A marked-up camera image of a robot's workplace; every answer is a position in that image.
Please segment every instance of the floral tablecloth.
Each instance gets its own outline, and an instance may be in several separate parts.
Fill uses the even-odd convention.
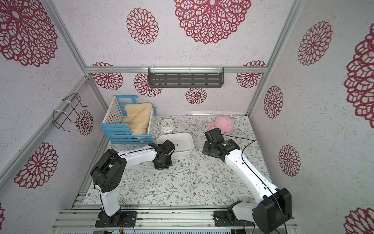
[[[121,205],[126,204],[162,204],[162,205],[230,205],[238,200],[255,203],[251,192],[228,165],[220,159],[202,154],[206,141],[204,132],[217,116],[157,116],[154,120],[153,135],[164,133],[157,127],[157,122],[171,118],[175,123],[173,133],[187,132],[194,141],[193,152],[188,156],[173,156],[173,165],[165,170],[156,170],[152,162],[144,162],[124,171],[117,187]],[[230,116],[235,131],[232,136],[256,140],[247,116]],[[243,149],[249,140],[232,138]],[[126,151],[144,147],[144,145],[112,145],[116,151]],[[257,141],[245,149],[245,155],[251,163],[270,179]],[[83,203],[101,204],[98,190],[91,184]]]

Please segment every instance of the white plastic tray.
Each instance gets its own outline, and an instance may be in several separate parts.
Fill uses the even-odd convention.
[[[166,140],[173,144],[178,144],[172,156],[187,156],[193,150],[193,139],[189,133],[173,133],[162,135],[157,139],[157,144],[162,144]]]

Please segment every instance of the pink yarn ball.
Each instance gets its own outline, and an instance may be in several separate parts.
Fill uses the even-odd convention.
[[[224,116],[219,116],[216,118],[215,122],[209,124],[209,129],[220,128],[221,133],[232,133],[234,131],[234,122]]]

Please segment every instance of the red mandala pattern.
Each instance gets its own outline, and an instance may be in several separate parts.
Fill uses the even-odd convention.
[[[109,63],[101,62],[101,63],[95,63],[93,64],[93,66],[112,67],[113,65],[110,65]],[[110,89],[110,90],[119,89],[123,84],[123,77],[121,73],[104,72],[104,73],[92,73],[91,75],[92,75],[93,80],[98,85],[106,89]]]
[[[285,145],[279,152],[279,164],[282,171],[288,176],[296,176],[300,171],[299,153],[292,145]]]
[[[190,88],[186,93],[186,99],[191,104],[200,104],[206,99],[206,91],[203,88]]]
[[[355,115],[369,120],[374,128],[374,24],[365,39],[355,47],[353,60],[347,65],[347,102],[353,103]]]
[[[92,129],[94,128],[94,120],[90,112],[86,110],[80,111],[75,121],[75,125],[77,126],[77,130],[80,134],[86,136],[92,132]]]
[[[134,86],[138,93],[146,97],[154,97],[161,93],[162,88],[151,88],[149,86],[148,74],[138,73],[134,79]]]
[[[250,0],[174,0],[179,26],[196,42],[217,43],[236,32]]]
[[[0,202],[0,230],[1,230],[1,225],[3,224],[3,221],[5,220],[4,211],[5,210],[1,207],[1,202]]]
[[[260,60],[247,63],[243,67],[263,67],[266,63]],[[244,88],[250,88],[257,85],[262,73],[238,73],[236,74],[236,82]]]
[[[372,208],[351,210],[344,223],[346,234],[373,234],[374,210]]]
[[[39,0],[0,0],[0,22],[4,58],[39,67],[55,57],[57,34]]]
[[[321,21],[313,25],[303,36],[299,46],[299,61],[303,65],[317,62],[326,52],[331,42],[331,25]]]
[[[278,86],[271,87],[265,95],[264,110],[266,115],[273,119],[279,115],[283,106],[283,93]]]
[[[159,28],[153,15],[141,8],[135,8],[127,16],[127,29],[132,38],[140,44],[150,44],[156,40]]]
[[[42,143],[14,178],[20,187],[37,188],[53,175],[57,166],[56,150],[49,143]]]

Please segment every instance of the black cable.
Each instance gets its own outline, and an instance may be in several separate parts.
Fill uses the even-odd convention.
[[[278,207],[279,207],[279,211],[281,212],[280,214],[282,215],[282,219],[283,219],[283,223],[284,223],[284,227],[286,228],[286,234],[288,234],[287,232],[287,227],[286,227],[286,221],[284,220],[284,216],[283,216],[283,213],[282,213],[282,209],[280,208],[281,206],[279,205],[279,202],[277,200],[277,198],[274,196],[273,192],[270,190],[270,188],[260,179],[260,177],[248,166],[248,164],[244,161],[244,158],[243,158],[243,152],[245,150],[244,147],[243,151],[242,151],[242,160],[243,160],[243,163],[253,172],[253,174],[255,174],[255,176],[261,181],[261,183],[263,183],[265,185],[265,187],[267,187],[267,189],[269,189],[270,193],[272,193],[273,197],[275,198],[275,201],[277,202],[278,204]]]
[[[256,223],[255,223],[255,225],[253,226],[252,234],[253,234],[253,232],[255,231],[255,227],[256,227]]]
[[[124,153],[124,154],[121,154],[119,156],[122,156],[122,155],[125,155],[125,154],[130,154],[130,153],[135,153],[135,152],[139,152],[139,151],[143,151],[143,150],[147,150],[147,149],[140,149],[140,150],[137,150],[137,151],[132,151],[132,152]]]
[[[242,138],[242,137],[230,136],[230,135],[226,135],[226,134],[221,134],[221,135],[228,136],[228,137],[240,138],[240,139],[244,139],[244,140],[251,140],[251,139],[248,139],[248,138]]]
[[[129,222],[129,224],[131,224],[132,228],[134,229],[134,234],[135,234],[135,227],[132,223]]]

